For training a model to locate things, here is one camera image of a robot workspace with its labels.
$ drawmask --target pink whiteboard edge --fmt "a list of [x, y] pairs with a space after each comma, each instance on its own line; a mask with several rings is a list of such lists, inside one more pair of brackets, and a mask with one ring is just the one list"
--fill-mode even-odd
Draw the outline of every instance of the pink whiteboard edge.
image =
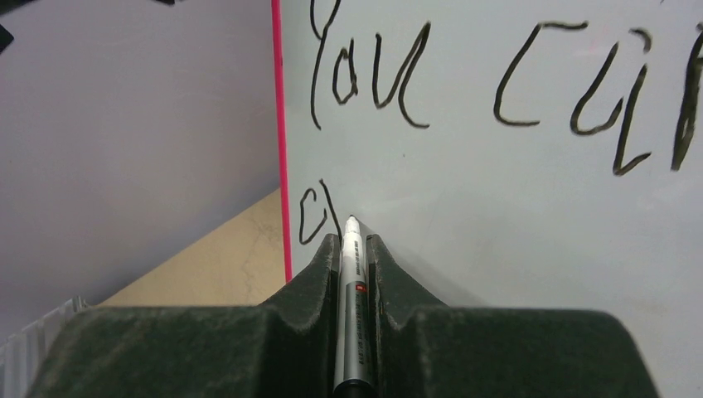
[[281, 177], [281, 213], [284, 229], [284, 259], [286, 283], [293, 278], [293, 261], [290, 252], [290, 208], [288, 206], [288, 160], [286, 158], [285, 96], [284, 96], [284, 44], [281, 38], [281, 3], [271, 0], [274, 27], [274, 68], [276, 74], [276, 116], [279, 124], [279, 174]]

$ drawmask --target white marker tip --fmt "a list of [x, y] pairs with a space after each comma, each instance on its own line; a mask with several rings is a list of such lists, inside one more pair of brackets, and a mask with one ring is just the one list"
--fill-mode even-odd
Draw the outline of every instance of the white marker tip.
[[344, 233], [353, 232], [355, 234], [361, 234], [361, 228], [359, 227], [359, 221], [354, 217], [354, 215], [349, 216], [347, 223], [344, 225]]

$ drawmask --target black marker writing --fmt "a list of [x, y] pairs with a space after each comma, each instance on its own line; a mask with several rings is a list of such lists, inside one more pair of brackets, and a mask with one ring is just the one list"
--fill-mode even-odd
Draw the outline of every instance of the black marker writing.
[[[320, 185], [322, 186], [322, 189], [325, 192], [325, 198], [327, 199], [327, 207], [329, 207], [330, 212], [332, 213], [332, 220], [334, 221], [334, 226], [337, 228], [337, 235], [339, 236], [339, 243], [342, 243], [342, 228], [339, 226], [339, 220], [337, 219], [337, 213], [334, 211], [334, 205], [332, 204], [332, 197], [330, 196], [329, 189], [327, 189], [327, 184], [325, 184], [325, 181], [320, 178], [319, 180]], [[315, 228], [315, 231], [313, 231], [310, 236], [308, 236], [307, 239], [303, 239], [303, 230], [305, 229], [305, 201], [308, 199], [308, 196], [310, 194], [313, 194], [313, 201], [318, 201], [318, 193], [315, 192], [314, 189], [308, 188], [305, 193], [303, 194], [303, 197], [300, 198], [300, 228], [298, 229], [298, 242], [300, 242], [301, 245], [307, 245], [313, 239], [315, 239], [315, 236], [318, 235], [322, 227], [325, 225], [325, 222], [327, 222], [327, 209], [322, 210], [322, 220], [318, 224], [318, 226]]]
[[339, 221], [337, 220], [337, 213], [334, 212], [334, 205], [332, 204], [332, 198], [330, 197], [329, 194], [329, 189], [327, 189], [327, 185], [325, 184], [324, 180], [320, 178], [320, 185], [322, 185], [322, 189], [325, 191], [325, 197], [327, 198], [327, 205], [330, 208], [330, 212], [332, 213], [332, 219], [334, 220], [334, 226], [337, 228], [337, 236], [339, 237], [339, 244], [342, 244], [342, 228], [339, 227]]
[[644, 41], [644, 47], [642, 49], [642, 52], [647, 54], [651, 49], [652, 49], [652, 35], [647, 32], [643, 27], [634, 27], [630, 29], [630, 33], [633, 35], [639, 36], [639, 38]]
[[615, 56], [618, 54], [618, 43], [616, 42], [613, 45], [613, 48], [610, 49], [610, 53], [608, 54], [608, 57], [605, 58], [605, 62], [603, 63], [603, 66], [601, 66], [600, 71], [598, 74], [595, 76], [595, 79], [593, 83], [591, 83], [591, 86], [589, 87], [588, 90], [586, 90], [586, 93], [584, 96], [579, 99], [579, 102], [576, 103], [576, 107], [574, 108], [574, 112], [571, 113], [571, 131], [576, 134], [576, 135], [593, 135], [599, 131], [607, 130], [613, 127], [615, 122], [618, 120], [618, 116], [620, 115], [620, 111], [623, 109], [623, 99], [620, 98], [618, 103], [615, 105], [615, 108], [613, 109], [613, 112], [610, 113], [610, 117], [608, 120], [599, 125], [595, 126], [592, 129], [587, 129], [587, 130], [582, 130], [579, 128], [579, 117], [581, 115], [581, 112], [584, 110], [584, 107], [586, 104], [589, 102], [591, 97], [594, 96], [595, 91], [600, 87], [600, 83], [603, 82], [603, 79], [605, 78], [605, 75], [608, 74], [608, 69], [610, 69], [610, 66], [613, 64], [613, 60], [615, 59]]
[[[349, 64], [349, 82], [351, 83], [351, 88], [349, 89], [349, 94], [344, 98], [339, 96], [337, 91], [337, 78], [339, 76], [339, 65], [342, 60], [346, 60]], [[349, 41], [349, 51], [342, 47], [337, 56], [337, 61], [334, 63], [334, 74], [332, 75], [332, 93], [334, 98], [337, 99], [337, 103], [344, 105], [353, 96], [359, 94], [359, 89], [356, 87], [356, 70], [354, 69], [354, 39]]]
[[623, 176], [625, 173], [629, 172], [639, 163], [644, 161], [644, 159], [649, 158], [652, 155], [651, 152], [642, 153], [637, 155], [628, 164], [623, 166], [623, 157], [625, 156], [625, 145], [628, 143], [628, 133], [630, 132], [630, 124], [633, 121], [633, 114], [635, 110], [635, 104], [637, 104], [637, 98], [639, 96], [639, 90], [644, 84], [644, 79], [647, 77], [647, 65], [642, 66], [639, 71], [639, 75], [635, 80], [635, 84], [630, 90], [630, 95], [628, 97], [628, 104], [625, 106], [625, 118], [623, 120], [623, 125], [620, 128], [620, 138], [618, 139], [618, 149], [615, 152], [615, 161], [613, 162], [613, 175]]
[[307, 239], [303, 239], [303, 229], [305, 228], [305, 199], [308, 199], [308, 195], [311, 193], [313, 194], [313, 201], [318, 201], [318, 194], [312, 188], [308, 188], [303, 194], [303, 197], [300, 199], [300, 229], [298, 230], [298, 242], [300, 242], [301, 245], [307, 245], [310, 243], [327, 221], [327, 209], [324, 209], [322, 211], [322, 221], [320, 221], [318, 227], [315, 228], [315, 231], [313, 231]]
[[681, 168], [688, 147], [691, 145], [693, 133], [696, 131], [696, 108], [698, 107], [698, 91], [701, 89], [701, 67], [703, 66], [703, 58], [701, 58], [703, 24], [698, 24], [698, 31], [698, 38], [693, 44], [686, 65], [686, 85], [684, 86], [679, 120], [676, 123], [674, 153], [671, 159], [671, 169], [675, 172]]
[[429, 39], [429, 28], [430, 23], [427, 22], [424, 24], [422, 29], [420, 29], [419, 34], [415, 39], [415, 43], [413, 43], [408, 56], [405, 58], [405, 61], [403, 61], [403, 65], [400, 66], [398, 74], [395, 76], [395, 80], [393, 82], [393, 86], [390, 88], [388, 97], [386, 97], [383, 102], [379, 102], [378, 100], [378, 69], [379, 63], [381, 62], [381, 35], [376, 33], [376, 56], [374, 56], [373, 81], [371, 82], [371, 91], [373, 93], [374, 104], [376, 104], [377, 109], [385, 108], [393, 99], [393, 95], [395, 95], [395, 91], [398, 89], [398, 84], [400, 84], [400, 78], [403, 77], [403, 74], [405, 73], [403, 82], [400, 84], [400, 92], [398, 93], [398, 105], [400, 106], [400, 112], [403, 114], [405, 120], [417, 129], [426, 129], [429, 127], [429, 124], [418, 124], [408, 115], [408, 111], [405, 109], [405, 89], [410, 82], [410, 77], [413, 75], [413, 70], [415, 70], [415, 66], [418, 63], [419, 58], [422, 56], [424, 48], [427, 46], [427, 40]]
[[541, 22], [538, 23], [534, 29], [532, 29], [532, 33], [527, 37], [527, 40], [525, 41], [525, 44], [520, 47], [520, 50], [517, 52], [515, 57], [512, 59], [510, 65], [507, 67], [507, 70], [505, 74], [503, 74], [503, 77], [501, 79], [501, 82], [498, 84], [498, 89], [496, 90], [496, 99], [493, 101], [493, 116], [496, 118], [497, 121], [507, 125], [507, 126], [512, 126], [512, 127], [530, 127], [530, 126], [536, 126], [537, 124], [540, 123], [539, 120], [508, 120], [505, 119], [502, 114], [501, 114], [501, 105], [503, 101], [503, 93], [505, 92], [505, 89], [507, 87], [508, 81], [510, 81], [510, 78], [512, 77], [512, 73], [515, 71], [517, 66], [520, 64], [520, 61], [522, 61], [522, 57], [525, 56], [528, 50], [530, 50], [530, 46], [532, 46], [532, 43], [535, 41], [537, 38], [537, 35], [540, 33], [540, 30], [542, 30], [543, 27], [546, 28], [553, 28], [553, 29], [561, 29], [565, 31], [582, 31], [586, 27], [588, 27], [589, 23], [588, 21], [584, 21], [581, 23], [577, 24], [570, 24], [570, 23], [565, 23], [565, 22]]
[[337, 11], [339, 10], [339, 4], [341, 2], [342, 0], [335, 0], [334, 8], [332, 9], [332, 14], [327, 20], [327, 23], [325, 23], [325, 27], [322, 29], [322, 35], [320, 36], [320, 33], [318, 32], [318, 27], [315, 24], [315, 0], [310, 0], [310, 25], [313, 28], [313, 33], [315, 34], [315, 37], [320, 41], [320, 47], [318, 48], [318, 58], [315, 60], [315, 69], [313, 70], [313, 82], [310, 87], [310, 114], [312, 115], [313, 123], [315, 123], [315, 127], [317, 127], [318, 130], [322, 130], [322, 127], [320, 127], [320, 123], [318, 122], [318, 115], [315, 112], [315, 91], [318, 85], [318, 72], [320, 71], [320, 61], [322, 60], [322, 53], [325, 50], [327, 32], [329, 31], [329, 27], [334, 22], [334, 17], [337, 15]]

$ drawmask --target marker holder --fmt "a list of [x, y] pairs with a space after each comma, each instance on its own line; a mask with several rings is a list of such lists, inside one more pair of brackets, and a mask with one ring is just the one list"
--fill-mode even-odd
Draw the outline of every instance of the marker holder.
[[[366, 241], [380, 397], [657, 397], [627, 330], [595, 311], [451, 308]], [[56, 339], [37, 397], [332, 392], [339, 241], [254, 307], [95, 308]]]

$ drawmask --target marker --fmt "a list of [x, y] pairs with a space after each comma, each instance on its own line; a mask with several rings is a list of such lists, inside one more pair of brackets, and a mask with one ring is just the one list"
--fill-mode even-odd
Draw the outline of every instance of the marker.
[[359, 221], [354, 216], [350, 216], [344, 225], [338, 291], [337, 355], [332, 397], [376, 396], [367, 329], [366, 252]]

